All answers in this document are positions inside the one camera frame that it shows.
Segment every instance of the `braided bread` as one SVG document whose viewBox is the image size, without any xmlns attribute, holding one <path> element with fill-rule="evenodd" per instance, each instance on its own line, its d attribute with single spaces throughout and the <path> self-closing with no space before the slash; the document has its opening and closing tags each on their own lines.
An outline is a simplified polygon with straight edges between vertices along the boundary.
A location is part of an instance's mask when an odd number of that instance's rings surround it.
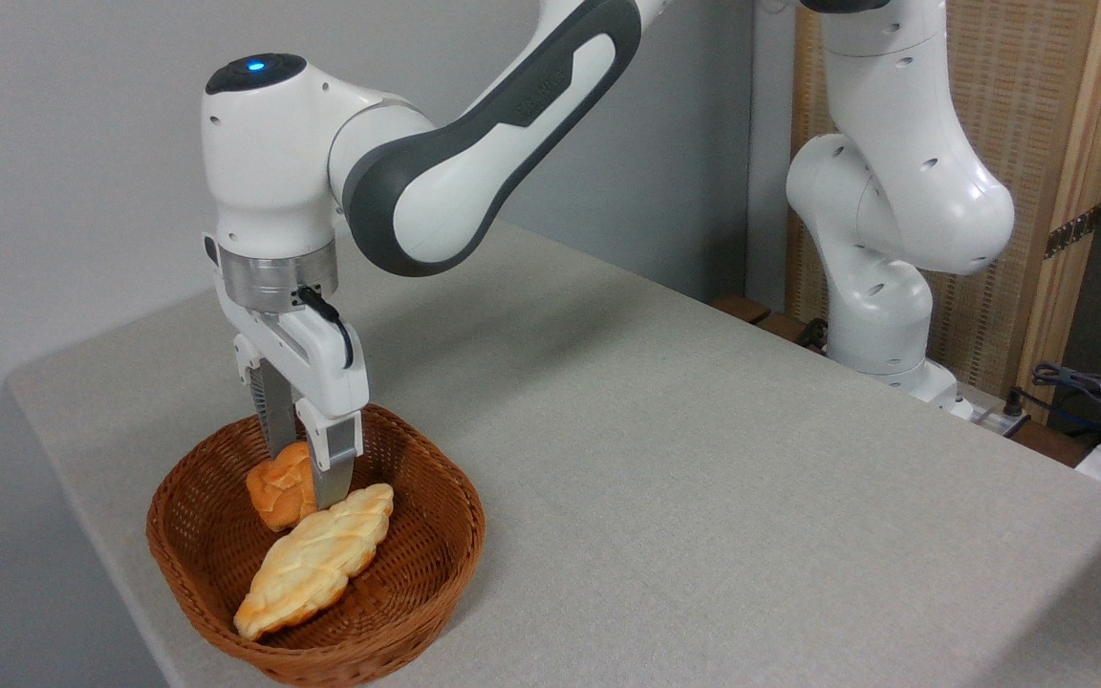
<svg viewBox="0 0 1101 688">
<path fill-rule="evenodd" d="M 351 576 L 372 563 L 393 509 L 393 488 L 380 482 L 303 518 L 271 545 L 236 611 L 236 630 L 255 641 L 338 601 Z"/>
</svg>

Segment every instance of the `woven screen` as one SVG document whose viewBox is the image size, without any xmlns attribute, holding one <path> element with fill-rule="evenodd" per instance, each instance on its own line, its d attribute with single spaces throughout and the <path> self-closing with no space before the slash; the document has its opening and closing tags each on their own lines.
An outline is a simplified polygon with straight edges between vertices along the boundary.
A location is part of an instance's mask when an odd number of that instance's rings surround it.
<svg viewBox="0 0 1101 688">
<path fill-rule="evenodd" d="M 962 382 L 1001 395 L 1013 384 L 1057 186 L 1083 83 L 1097 6 L 1089 0 L 951 0 L 953 103 L 974 151 L 1013 192 L 1017 223 L 1009 249 L 970 277 L 929 274 L 929 357 Z M 798 17 L 793 149 L 835 131 L 827 113 L 820 22 Z M 787 314 L 826 317 L 822 263 L 793 217 Z"/>
</svg>

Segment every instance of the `bread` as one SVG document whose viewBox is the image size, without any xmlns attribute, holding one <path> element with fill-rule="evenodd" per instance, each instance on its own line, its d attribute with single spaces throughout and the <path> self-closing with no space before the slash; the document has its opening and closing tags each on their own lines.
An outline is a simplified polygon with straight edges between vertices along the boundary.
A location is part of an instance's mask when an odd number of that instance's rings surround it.
<svg viewBox="0 0 1101 688">
<path fill-rule="evenodd" d="M 393 488 L 380 482 L 303 518 L 271 545 L 236 611 L 236 630 L 246 641 L 257 641 L 338 601 L 351 576 L 372 563 L 393 509 Z"/>
<path fill-rule="evenodd" d="M 314 467 L 308 441 L 296 441 L 271 461 L 262 461 L 244 476 L 253 509 L 266 527 L 277 533 L 317 511 Z"/>
</svg>

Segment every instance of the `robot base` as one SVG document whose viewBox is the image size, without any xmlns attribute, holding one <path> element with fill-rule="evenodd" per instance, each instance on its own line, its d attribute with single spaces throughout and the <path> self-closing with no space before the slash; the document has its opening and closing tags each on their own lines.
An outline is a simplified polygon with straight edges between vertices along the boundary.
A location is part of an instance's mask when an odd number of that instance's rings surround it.
<svg viewBox="0 0 1101 688">
<path fill-rule="evenodd" d="M 926 404 L 962 419 L 970 419 L 974 406 L 958 393 L 958 381 L 944 367 L 925 359 L 920 365 L 897 374 L 871 374 L 870 378 L 903 389 Z"/>
</svg>

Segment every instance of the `cable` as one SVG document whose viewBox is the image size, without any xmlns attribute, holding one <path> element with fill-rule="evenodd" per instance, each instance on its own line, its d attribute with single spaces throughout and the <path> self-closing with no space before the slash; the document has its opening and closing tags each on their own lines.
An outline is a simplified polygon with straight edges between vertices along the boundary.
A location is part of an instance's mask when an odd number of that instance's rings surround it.
<svg viewBox="0 0 1101 688">
<path fill-rule="evenodd" d="M 1039 406 L 1043 409 L 1051 411 L 1051 413 L 1054 413 L 1054 414 L 1056 414 L 1056 415 L 1058 415 L 1060 417 L 1065 417 L 1067 419 L 1070 419 L 1070 422 L 1073 422 L 1073 423 L 1077 423 L 1079 425 L 1083 425 L 1083 426 L 1087 426 L 1087 427 L 1097 428 L 1097 430 L 1101 430 L 1101 422 L 1097 422 L 1097 419 L 1091 419 L 1091 418 L 1088 418 L 1088 417 L 1082 417 L 1082 416 L 1073 415 L 1073 414 L 1067 413 L 1067 411 L 1065 411 L 1065 409 L 1058 409 L 1058 408 L 1056 408 L 1056 406 L 1054 406 L 1053 404 L 1048 404 L 1048 402 L 1045 402 L 1045 401 L 1040 400 L 1038 396 L 1031 395 L 1031 393 L 1026 392 L 1025 389 L 1022 389 L 1022 387 L 1013 387 L 1013 392 L 1017 392 L 1018 395 L 1022 395 L 1028 402 L 1032 402 L 1032 404 L 1035 404 L 1036 406 Z"/>
<path fill-rule="evenodd" d="M 1101 406 L 1101 374 L 1080 372 L 1068 369 L 1065 365 L 1057 365 L 1045 361 L 1032 370 L 1032 383 L 1040 387 L 1071 389 L 1075 393 L 1080 393 L 1080 395 L 1087 396 L 1093 404 Z M 1068 397 L 1066 396 L 1065 400 L 1058 401 L 1056 404 L 1057 409 L 1067 400 Z"/>
<path fill-rule="evenodd" d="M 337 330 L 342 335 L 342 347 L 346 349 L 346 365 L 342 365 L 342 369 L 349 369 L 355 362 L 355 349 L 351 347 L 351 336 L 346 331 L 346 326 L 342 325 L 342 318 L 337 314 L 337 308 L 330 306 L 319 293 L 309 286 L 296 288 L 296 296 L 301 297 L 306 306 L 314 309 L 314 313 L 337 326 Z"/>
</svg>

